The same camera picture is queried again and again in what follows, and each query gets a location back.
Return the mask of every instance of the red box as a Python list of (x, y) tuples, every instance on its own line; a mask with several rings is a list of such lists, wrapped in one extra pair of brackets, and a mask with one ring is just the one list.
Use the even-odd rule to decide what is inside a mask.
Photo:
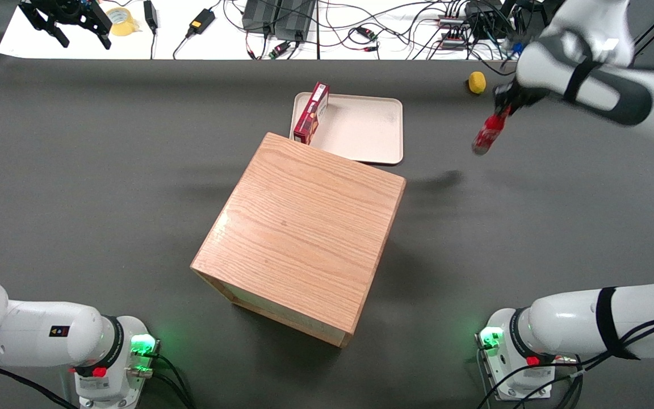
[(318, 82), (294, 127), (294, 140), (309, 145), (329, 103), (329, 85)]

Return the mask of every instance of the white table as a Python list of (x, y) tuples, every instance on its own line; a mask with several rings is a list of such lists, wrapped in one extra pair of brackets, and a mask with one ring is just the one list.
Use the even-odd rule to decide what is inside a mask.
[[(324, 60), (376, 60), (378, 58), (376, 52), (356, 51), (343, 46), (325, 47), (325, 45), (340, 42), (341, 39), (347, 36), (351, 27), (360, 25), (361, 20), (368, 18), (364, 11), (340, 6), (337, 4), (338, 1), (340, 0), (331, 3), (318, 3), (320, 23), (327, 24), (329, 22), (329, 25), (335, 27), (348, 26), (335, 31), (329, 28), (320, 28), (320, 44), (323, 44), (320, 50), (321, 58)], [(408, 0), (381, 0), (379, 2), (377, 0), (343, 0), (343, 2), (362, 7), (370, 11), (370, 13), (377, 13), (391, 7), (406, 5)], [(414, 5), (379, 15), (379, 22), (399, 33), (406, 31), (416, 14), (429, 5), (427, 2), (420, 3), (415, 2), (415, 0), (413, 2)], [(213, 3), (215, 3), (215, 0), (153, 0), (153, 4), (158, 10), (160, 25), (156, 38), (155, 58), (158, 60), (171, 59), (173, 51), (184, 38), (192, 18), (200, 13), (203, 8), (213, 6)], [(243, 10), (245, 3), (246, 0), (235, 0), (234, 2), (222, 0), (217, 7), (213, 8), (216, 20), (203, 34), (193, 36), (180, 49), (177, 58), (179, 60), (249, 60), (249, 56), (246, 54), (245, 41), (249, 41), (252, 50), (258, 55), (264, 44), (262, 34), (244, 34), (243, 31), (240, 31), (228, 20), (230, 19), (234, 24), (241, 27), (241, 13), (239, 13), (237, 7)], [(101, 7), (107, 11), (119, 6), (112, 2), (102, 2)], [(434, 5), (434, 7), (444, 9), (446, 6), (438, 4)], [(130, 10), (133, 18), (140, 25), (140, 31), (125, 37), (111, 35), (112, 47), (109, 50), (104, 49), (93, 33), (78, 26), (60, 25), (62, 31), (70, 39), (70, 46), (63, 48), (57, 40), (44, 31), (34, 30), (21, 11), (16, 10), (0, 44), (0, 53), (25, 58), (148, 59), (153, 37), (145, 23), (142, 0), (132, 0), (127, 4), (127, 9)], [(420, 14), (418, 21), (437, 18), (438, 15), (438, 10), (424, 11)], [(374, 23), (374, 20), (367, 20), (364, 23), (368, 22)], [(316, 26), (316, 23), (312, 22), (307, 41), (312, 43), (317, 41)], [(376, 26), (368, 25), (367, 27), (379, 31)], [(437, 41), (439, 33), (447, 31), (441, 30), (436, 34), (437, 29), (437, 22), (434, 21), (416, 23), (415, 29), (413, 29), (413, 39), (420, 45), (415, 47), (406, 46), (398, 38), (387, 32), (381, 34), (379, 37), (380, 59), (405, 60), (406, 58), (412, 59), (417, 54), (416, 60), (425, 60), (431, 50), (426, 47), (418, 54), (422, 44)], [(353, 34), (353, 38), (358, 39), (358, 41), (363, 40), (358, 34)], [(265, 54), (268, 54), (273, 47), (281, 42), (281, 40), (271, 36), (267, 41)], [(346, 44), (353, 48), (365, 47), (350, 41), (346, 42)], [(499, 57), (496, 45), (489, 41), (480, 41), (474, 52), (484, 60), (500, 60), (506, 57), (505, 52), (503, 57)], [(438, 51), (431, 59), (465, 60), (467, 55), (468, 52), (465, 49)], [(301, 44), (292, 58), (315, 60), (317, 58), (316, 44)], [(475, 60), (477, 57), (471, 55), (470, 59)]]

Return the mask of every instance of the tape roll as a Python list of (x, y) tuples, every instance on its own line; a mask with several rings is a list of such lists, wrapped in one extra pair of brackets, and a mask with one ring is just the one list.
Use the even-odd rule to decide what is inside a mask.
[(123, 7), (116, 7), (106, 13), (107, 18), (112, 21), (110, 34), (114, 36), (128, 36), (138, 30), (138, 23), (135, 22), (130, 10)]

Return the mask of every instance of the wooden cube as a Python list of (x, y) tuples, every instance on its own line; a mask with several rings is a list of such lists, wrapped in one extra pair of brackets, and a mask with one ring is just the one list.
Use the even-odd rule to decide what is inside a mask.
[(191, 264), (236, 305), (352, 339), (405, 179), (267, 134)]

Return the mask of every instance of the green led light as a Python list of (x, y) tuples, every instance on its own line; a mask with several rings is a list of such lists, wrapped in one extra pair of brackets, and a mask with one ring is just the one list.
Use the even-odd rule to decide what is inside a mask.
[(130, 339), (130, 351), (136, 354), (150, 354), (156, 348), (156, 339), (150, 334), (133, 336)]
[(498, 347), (498, 344), (504, 339), (504, 330), (498, 327), (486, 327), (481, 329), (478, 336), (483, 342), (483, 347), (486, 349), (493, 349)]

